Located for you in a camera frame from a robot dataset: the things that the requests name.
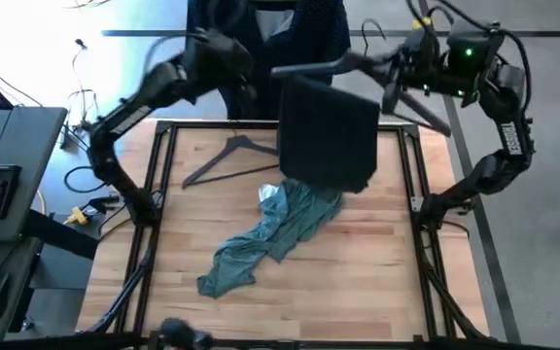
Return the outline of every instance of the black clothes hanger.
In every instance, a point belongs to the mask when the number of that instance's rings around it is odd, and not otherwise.
[[[186,189],[189,186],[206,184],[206,183],[210,183],[210,182],[230,179],[230,178],[233,178],[233,177],[246,175],[246,174],[252,174],[252,173],[256,173],[256,172],[260,172],[260,171],[265,171],[267,169],[272,169],[274,167],[280,166],[279,164],[268,165],[268,166],[260,167],[260,168],[257,168],[257,169],[240,171],[240,172],[237,172],[237,173],[234,173],[234,174],[222,175],[222,176],[218,176],[218,177],[215,177],[215,178],[212,178],[212,179],[205,179],[205,180],[196,181],[200,176],[204,175],[207,171],[209,171],[209,169],[211,169],[215,164],[219,163],[220,161],[222,161],[222,159],[224,159],[226,156],[228,156],[229,154],[231,154],[232,152],[234,152],[235,150],[237,150],[239,148],[244,148],[244,149],[248,149],[248,150],[263,152],[263,153],[273,155],[273,156],[278,156],[278,151],[276,149],[272,149],[272,148],[269,148],[269,147],[257,145],[254,142],[252,142],[252,140],[250,140],[250,138],[248,138],[248,136],[235,135],[235,136],[230,137],[229,139],[226,140],[226,145],[224,146],[224,149],[221,152],[219,152],[211,160],[207,161],[207,163],[202,165],[202,167],[195,170],[195,172],[192,173],[192,175],[188,176],[185,180],[183,180],[183,185],[182,185],[183,190]]]

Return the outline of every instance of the yellow connector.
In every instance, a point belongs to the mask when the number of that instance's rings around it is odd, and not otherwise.
[[[432,25],[432,19],[430,17],[423,17],[423,22],[427,25]],[[412,23],[412,29],[418,30],[423,27],[423,24],[419,22],[417,19],[414,20]]]
[[[66,221],[64,222],[65,225],[75,223],[79,223],[79,225],[85,225],[88,223],[88,218],[86,218],[86,215],[81,211],[81,209],[79,209],[79,207],[74,207],[72,209],[72,212],[73,214],[69,216],[68,219],[66,219]]]

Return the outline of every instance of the black aluminum frame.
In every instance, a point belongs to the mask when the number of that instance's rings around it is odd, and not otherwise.
[[[158,154],[162,141],[166,134],[169,134],[168,147],[165,155],[165,162],[163,165],[160,191],[162,194],[160,212],[162,215],[163,203],[167,196],[167,185],[169,182],[170,169],[172,159],[176,149],[176,139],[178,130],[180,128],[217,128],[217,129],[276,129],[278,122],[234,122],[234,121],[159,121],[155,132],[155,139],[151,149],[151,156],[148,164],[148,171],[144,188],[146,191],[152,190],[152,184],[156,176],[158,167]],[[425,322],[427,327],[427,336],[429,339],[440,337],[438,335],[438,328],[436,323],[436,315],[432,299],[432,286],[437,291],[441,301],[442,317],[444,321],[444,332],[448,338],[455,338],[455,322],[458,323],[460,329],[464,332],[467,338],[480,338],[484,337],[483,334],[478,332],[468,320],[461,308],[456,304],[455,300],[446,290],[446,277],[444,273],[444,265],[442,260],[442,253],[438,241],[438,233],[436,231],[429,231],[430,247],[433,257],[434,265],[431,265],[427,254],[425,253],[425,242],[423,241],[422,229],[418,226],[417,215],[412,211],[411,199],[416,195],[414,189],[415,184],[411,174],[410,167],[410,151],[408,150],[408,142],[411,143],[413,148],[413,157],[415,158],[415,166],[418,172],[419,191],[422,195],[429,193],[429,183],[427,180],[427,171],[425,161],[421,149],[420,134],[418,126],[414,124],[382,124],[378,127],[378,132],[394,132],[397,135],[400,147],[400,156],[402,162],[402,172],[405,182],[405,194],[407,197],[407,210],[410,213],[410,221],[412,227],[412,236],[414,241],[414,248],[416,254],[416,262],[418,268],[418,276],[421,286],[421,295],[423,299],[423,307],[425,312]],[[144,276],[142,282],[141,293],[138,298],[137,309],[135,312],[135,321],[133,324],[133,332],[141,334],[144,318],[146,313],[146,305],[148,303],[150,284],[152,280],[153,263],[157,252],[158,239],[160,232],[160,221],[157,225],[152,227],[150,236],[150,243],[148,253],[151,258],[151,265],[148,273]],[[127,262],[127,270],[124,281],[128,280],[134,267],[137,265],[139,259],[139,250],[141,247],[142,239],[144,236],[144,229],[137,227],[132,238],[131,249],[129,252],[129,260]],[[115,327],[116,333],[124,332],[124,320],[126,319],[126,305],[122,308],[118,315]],[[228,346],[239,349],[249,349],[258,347],[271,347],[282,349],[302,349],[302,348],[320,348],[320,349],[404,349],[410,348],[414,341],[272,341],[272,340],[248,340],[248,339],[232,339],[232,340],[218,340],[216,346]]]

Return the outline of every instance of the desk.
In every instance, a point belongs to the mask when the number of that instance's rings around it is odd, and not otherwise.
[[[154,121],[140,123],[123,145],[122,166],[140,186],[155,128]],[[275,130],[236,132],[275,146]],[[390,133],[378,136],[378,169],[368,188],[345,195],[345,208],[310,242],[298,244],[281,264],[263,260],[252,286],[218,299],[197,293],[195,279],[208,272],[218,245],[260,220],[258,187],[282,179],[278,169],[270,169],[182,190],[183,179],[216,155],[232,135],[225,128],[178,129],[144,332],[167,317],[179,317],[217,338],[387,341],[425,334],[400,143]],[[445,140],[427,130],[420,136],[431,190],[443,191],[454,182]],[[273,156],[239,150],[205,177],[274,162]],[[417,189],[416,164],[412,159]],[[98,247],[78,330],[93,325],[120,291],[132,233],[133,226],[119,229]],[[467,236],[445,227],[439,238],[451,294],[487,333]],[[134,295],[129,305],[128,329],[136,300]],[[440,331],[441,312],[435,305]]]
[[[0,111],[0,163],[22,167],[8,217],[0,220],[0,263],[15,246],[12,240],[18,238],[24,225],[65,115],[63,108],[15,107],[12,112]],[[37,238],[26,238],[6,264],[11,284],[8,307],[0,319],[0,339],[12,321],[41,246]]]
[[[0,164],[21,167],[8,216],[0,220],[0,241],[12,241],[20,235],[65,117],[63,108],[0,111]]]

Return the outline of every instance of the dark jacket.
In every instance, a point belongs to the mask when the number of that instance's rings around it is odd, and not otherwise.
[[[271,68],[283,65],[333,61],[350,47],[347,15],[342,0],[299,0],[289,30],[273,35],[266,42],[259,32],[256,6],[248,0],[190,0],[188,30],[208,29],[209,3],[217,3],[215,23],[222,27],[240,11],[234,25],[223,28],[237,39],[255,59],[252,84],[257,91],[255,119],[277,120],[282,81],[269,77]],[[332,76],[317,77],[327,85]],[[241,119],[234,97],[226,88],[220,93],[227,104],[229,119]]]

